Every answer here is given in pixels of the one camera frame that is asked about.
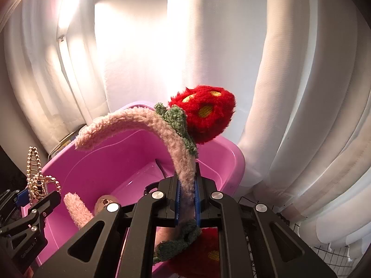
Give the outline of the white black grid bedsheet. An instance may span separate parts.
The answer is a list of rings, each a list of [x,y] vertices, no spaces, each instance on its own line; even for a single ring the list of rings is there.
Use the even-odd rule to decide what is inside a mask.
[[[255,206],[256,202],[245,196],[241,196],[237,199],[237,202],[245,206]],[[299,235],[300,225],[297,223],[290,224],[290,229],[292,229],[296,234]],[[341,247],[340,249],[331,249],[330,244],[327,245],[316,245],[311,247],[314,253],[320,257],[336,274],[337,277],[348,277],[352,270],[356,266],[356,262],[348,257],[350,247],[348,245]],[[253,277],[256,276],[255,265],[253,262],[253,257],[250,252],[250,260],[252,261]]]

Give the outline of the pink fuzzy strawberry headband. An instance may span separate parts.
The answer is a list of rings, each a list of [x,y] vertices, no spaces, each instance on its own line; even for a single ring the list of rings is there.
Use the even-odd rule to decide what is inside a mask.
[[[121,108],[99,117],[79,131],[74,146],[89,150],[121,131],[145,129],[159,137],[169,152],[180,184],[179,223],[160,228],[155,237],[153,263],[175,257],[201,234],[195,223],[195,174],[199,144],[220,135],[229,125],[235,96],[221,87],[198,85],[170,99],[167,106]]]

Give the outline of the pink plastic tub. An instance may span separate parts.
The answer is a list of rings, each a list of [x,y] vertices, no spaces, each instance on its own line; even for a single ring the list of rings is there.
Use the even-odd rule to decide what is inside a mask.
[[[232,195],[245,167],[239,150],[230,155],[218,148],[205,151],[213,140],[199,144],[195,179],[198,180],[201,221],[199,228],[223,227],[221,273],[238,271],[232,261],[241,226]],[[28,180],[55,183],[60,205],[46,217],[48,241],[38,258],[36,277],[150,277],[155,237],[160,228],[176,228],[177,174],[165,144],[145,129],[121,131],[87,151],[74,143]],[[94,205],[102,195],[111,203],[97,215]]]

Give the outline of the white curtain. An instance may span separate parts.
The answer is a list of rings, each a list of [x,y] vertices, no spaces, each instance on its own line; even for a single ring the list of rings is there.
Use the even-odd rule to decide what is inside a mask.
[[[60,0],[1,0],[1,146],[43,161],[86,124],[60,65]],[[368,0],[80,0],[67,43],[93,120],[186,87],[225,87],[224,136],[265,200],[311,245],[370,247]]]

